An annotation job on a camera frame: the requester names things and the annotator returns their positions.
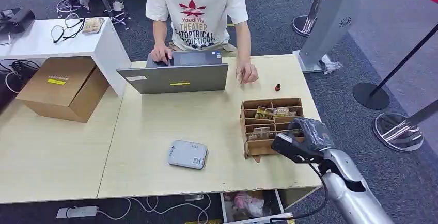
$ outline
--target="wooden desk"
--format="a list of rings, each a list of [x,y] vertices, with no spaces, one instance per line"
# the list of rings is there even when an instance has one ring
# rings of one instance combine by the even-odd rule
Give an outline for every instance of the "wooden desk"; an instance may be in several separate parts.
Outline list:
[[[300,65],[293,55],[257,56],[260,79],[240,88],[229,63],[227,86],[219,92],[140,95],[127,84],[98,197],[155,196],[200,192],[307,188],[321,181],[308,165],[281,155],[260,163],[244,159],[239,125],[243,100],[300,97],[304,115],[319,119]],[[144,67],[134,62],[133,67]],[[276,84],[281,91],[275,92]],[[207,145],[202,170],[167,163],[176,139]]]
[[[88,123],[13,101],[0,115],[0,202],[95,198],[121,99],[108,88]]]

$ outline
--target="laptop lid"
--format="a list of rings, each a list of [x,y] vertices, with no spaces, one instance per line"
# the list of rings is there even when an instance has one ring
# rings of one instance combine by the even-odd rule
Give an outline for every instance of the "laptop lid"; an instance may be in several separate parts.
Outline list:
[[[118,69],[140,94],[225,90],[228,64]]]

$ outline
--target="eyeglasses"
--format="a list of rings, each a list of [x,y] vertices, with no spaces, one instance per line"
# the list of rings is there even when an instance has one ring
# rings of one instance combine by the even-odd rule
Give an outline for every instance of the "eyeglasses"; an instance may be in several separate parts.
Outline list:
[[[55,25],[52,28],[50,35],[52,36],[53,43],[57,43],[61,39],[62,39],[62,41],[65,41],[65,40],[70,39],[70,38],[75,38],[79,34],[79,32],[81,32],[81,30],[84,28],[84,23],[85,23],[85,18],[79,18],[79,16],[76,13],[72,13],[72,14],[68,15],[65,19],[66,28],[64,28],[60,25]],[[69,36],[64,36],[67,29],[74,28],[78,25],[79,25],[79,29],[76,32],[74,32],[73,34],[71,34]]]

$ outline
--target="open drawer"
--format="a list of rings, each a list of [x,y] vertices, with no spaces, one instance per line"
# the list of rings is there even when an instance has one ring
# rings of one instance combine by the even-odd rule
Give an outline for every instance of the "open drawer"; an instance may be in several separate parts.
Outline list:
[[[269,216],[264,216],[260,218],[253,218],[247,220],[236,220],[233,216],[233,200],[232,198],[236,193],[220,193],[221,194],[221,204],[222,204],[222,213],[224,218],[224,223],[232,223],[232,224],[265,224],[269,223],[269,220],[273,217],[291,217],[292,213],[285,213],[283,209],[283,205],[280,200],[280,196],[276,189],[274,190],[260,190],[260,191],[251,191],[251,194],[259,194],[263,196],[265,200],[265,205],[268,207],[268,211],[270,211]]]

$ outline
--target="person's hand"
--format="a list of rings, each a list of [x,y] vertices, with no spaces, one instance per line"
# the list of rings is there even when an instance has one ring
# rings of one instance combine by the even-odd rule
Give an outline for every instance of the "person's hand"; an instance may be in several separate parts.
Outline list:
[[[153,50],[151,51],[152,60],[155,62],[162,61],[169,64],[167,59],[172,60],[172,50],[169,49],[164,42],[155,43]]]
[[[242,83],[244,84],[254,82],[259,78],[256,66],[251,64],[249,61],[239,61],[236,68],[236,74],[242,75]]]

